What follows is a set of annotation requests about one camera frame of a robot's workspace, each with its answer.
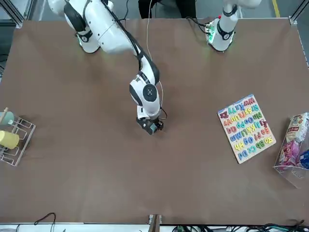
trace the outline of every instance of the robotic arm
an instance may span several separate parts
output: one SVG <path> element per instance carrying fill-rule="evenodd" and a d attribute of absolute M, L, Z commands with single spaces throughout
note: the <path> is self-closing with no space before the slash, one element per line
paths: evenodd
<path fill-rule="evenodd" d="M 233 40 L 235 26 L 238 21 L 238 7 L 254 9 L 260 3 L 261 0 L 224 0 L 221 18 L 216 18 L 206 25 L 208 44 L 217 51 L 225 51 Z"/>
<path fill-rule="evenodd" d="M 159 119 L 161 106 L 158 90 L 160 74 L 136 39 L 123 27 L 112 12 L 108 0 L 48 0 L 51 10 L 64 15 L 76 30 L 81 47 L 87 53 L 98 48 L 115 54 L 132 51 L 139 62 L 139 72 L 130 83 L 129 91 L 137 106 L 137 123 L 149 134 L 163 129 Z"/>

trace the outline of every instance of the brown table surface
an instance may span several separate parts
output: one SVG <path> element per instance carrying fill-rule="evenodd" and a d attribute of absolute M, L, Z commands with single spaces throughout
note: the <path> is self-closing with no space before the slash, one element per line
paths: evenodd
<path fill-rule="evenodd" d="M 144 48 L 146 24 L 126 23 Z M 155 19 L 149 48 L 169 115 L 154 136 L 135 122 L 131 53 L 86 54 L 65 22 L 15 31 L 0 107 L 37 128 L 16 168 L 0 163 L 0 222 L 49 212 L 57 222 L 146 223 L 149 214 L 164 223 L 309 221 L 309 191 L 272 168 L 288 117 L 309 109 L 297 28 L 288 19 L 240 20 L 222 54 L 187 20 Z M 277 143 L 238 164 L 217 111 L 251 93 Z"/>

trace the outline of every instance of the cable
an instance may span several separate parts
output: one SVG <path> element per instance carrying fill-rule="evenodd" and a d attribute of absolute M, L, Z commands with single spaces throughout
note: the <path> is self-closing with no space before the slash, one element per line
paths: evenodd
<path fill-rule="evenodd" d="M 127 17 L 127 14 L 129 13 L 129 8 L 127 6 L 127 3 L 129 2 L 129 0 L 126 0 L 126 15 L 125 17 L 123 17 L 122 19 L 120 19 L 119 21 L 122 21 L 122 20 L 126 20 L 126 17 Z"/>
<path fill-rule="evenodd" d="M 160 84 L 161 90 L 162 90 L 162 99 L 161 99 L 161 107 L 162 107 L 162 105 L 163 105 L 163 96 L 164 96 L 164 92 L 163 92 L 163 87 L 162 87 L 161 81 L 159 81 L 159 84 Z"/>
<path fill-rule="evenodd" d="M 36 226 L 36 225 L 39 224 L 41 221 L 43 221 L 44 219 L 48 218 L 48 217 L 51 216 L 51 215 L 54 215 L 54 221 L 53 221 L 52 226 L 51 226 L 51 228 L 50 228 L 50 232 L 52 232 L 52 231 L 53 231 L 53 226 L 55 225 L 55 222 L 56 222 L 56 214 L 55 214 L 55 213 L 49 213 L 49 214 L 47 214 L 46 216 L 44 216 L 44 217 L 42 217 L 41 219 L 37 220 L 37 221 L 34 223 L 34 225 Z"/>
<path fill-rule="evenodd" d="M 147 44 L 147 50 L 148 50 L 148 54 L 150 56 L 151 61 L 153 60 L 150 51 L 149 51 L 149 46 L 148 46 L 148 27 L 149 27 L 149 21 L 150 21 L 150 12 L 151 12 L 151 3 L 153 2 L 153 0 L 150 1 L 149 4 L 149 13 L 148 13 L 148 22 L 147 22 L 147 32 L 146 32 L 146 44 Z"/>
<path fill-rule="evenodd" d="M 197 24 L 198 28 L 199 28 L 204 34 L 210 35 L 209 32 L 205 32 L 205 31 L 203 30 L 203 28 L 202 28 L 202 27 L 205 27 L 206 24 L 209 24 L 210 22 L 207 22 L 207 23 L 203 24 L 203 23 L 199 23 L 199 21 L 198 21 L 197 19 L 194 19 L 194 18 L 192 18 L 192 17 L 186 17 L 186 19 L 191 19 L 194 23 Z"/>
<path fill-rule="evenodd" d="M 147 22 L 147 32 L 146 32 L 146 44 L 147 44 L 147 50 L 148 50 L 148 54 L 150 56 L 150 59 L 151 61 L 153 60 L 152 56 L 151 56 L 151 53 L 149 51 L 149 46 L 148 46 L 148 29 L 149 29 L 149 22 L 150 22 L 150 12 L 151 12 L 151 3 L 153 2 L 153 0 L 150 1 L 150 4 L 149 4 L 149 12 L 148 12 L 148 22 Z M 162 105 L 163 105 L 163 96 L 164 96 L 164 91 L 163 91 L 163 87 L 162 87 L 162 84 L 161 84 L 161 81 L 159 81 L 159 84 L 161 86 L 161 90 L 162 90 L 162 99 L 161 99 L 161 106 L 160 106 L 160 113 L 161 113 L 161 110 L 163 110 L 162 108 Z"/>
<path fill-rule="evenodd" d="M 19 227 L 20 227 L 20 224 L 16 227 L 16 230 L 15 230 L 15 232 L 18 232 L 18 230 L 19 230 Z"/>
<path fill-rule="evenodd" d="M 160 107 L 160 114 L 161 114 L 161 110 L 165 113 L 165 118 L 161 118 L 161 120 L 167 119 L 168 118 L 168 114 L 166 113 L 166 111 L 162 107 Z"/>

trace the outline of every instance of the wooden puzzle board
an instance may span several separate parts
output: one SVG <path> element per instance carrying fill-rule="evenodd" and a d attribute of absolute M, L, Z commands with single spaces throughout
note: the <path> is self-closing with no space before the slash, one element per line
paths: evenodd
<path fill-rule="evenodd" d="M 276 143 L 253 94 L 218 111 L 238 163 L 243 163 Z"/>

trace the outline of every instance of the cup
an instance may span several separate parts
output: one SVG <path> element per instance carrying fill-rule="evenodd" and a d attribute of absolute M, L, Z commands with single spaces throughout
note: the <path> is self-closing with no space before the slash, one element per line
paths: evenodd
<path fill-rule="evenodd" d="M 19 143 L 19 135 L 0 130 L 0 145 L 14 149 Z"/>

